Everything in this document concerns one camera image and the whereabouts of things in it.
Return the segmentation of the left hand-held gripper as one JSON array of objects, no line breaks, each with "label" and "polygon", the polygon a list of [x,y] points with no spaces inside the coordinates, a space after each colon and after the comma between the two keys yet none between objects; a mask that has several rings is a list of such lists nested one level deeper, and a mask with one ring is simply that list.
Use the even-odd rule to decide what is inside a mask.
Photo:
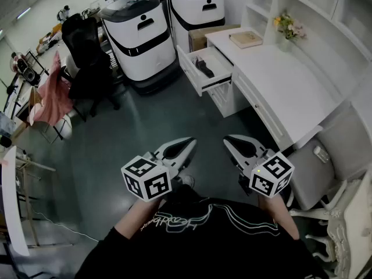
[{"label": "left hand-held gripper", "polygon": [[[177,177],[178,170],[189,164],[196,145],[193,137],[179,138],[160,146],[156,156],[147,152],[133,158],[121,168],[128,191],[144,202],[171,192],[171,180]],[[172,163],[169,165],[157,157],[173,158]]]}]

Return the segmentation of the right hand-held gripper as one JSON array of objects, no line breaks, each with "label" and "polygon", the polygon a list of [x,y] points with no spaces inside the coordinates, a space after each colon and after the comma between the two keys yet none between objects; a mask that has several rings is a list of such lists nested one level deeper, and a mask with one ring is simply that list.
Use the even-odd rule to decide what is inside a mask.
[{"label": "right hand-held gripper", "polygon": [[[281,153],[266,149],[257,139],[230,134],[223,143],[239,168],[239,184],[247,195],[257,192],[267,198],[279,194],[290,182],[294,165]],[[259,156],[247,167],[246,156]]]}]

